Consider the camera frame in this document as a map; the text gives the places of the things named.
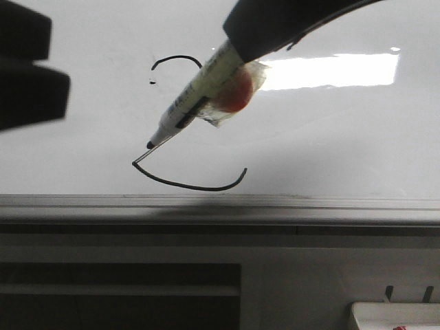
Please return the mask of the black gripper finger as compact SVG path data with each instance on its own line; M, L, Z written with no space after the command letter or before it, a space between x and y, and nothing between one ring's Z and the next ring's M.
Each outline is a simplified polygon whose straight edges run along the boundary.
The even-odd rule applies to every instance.
M369 0L237 1L223 24L232 46L248 63L297 44L320 26L371 4Z
M70 77L35 64L49 58L52 20L1 2L1 130L65 117Z

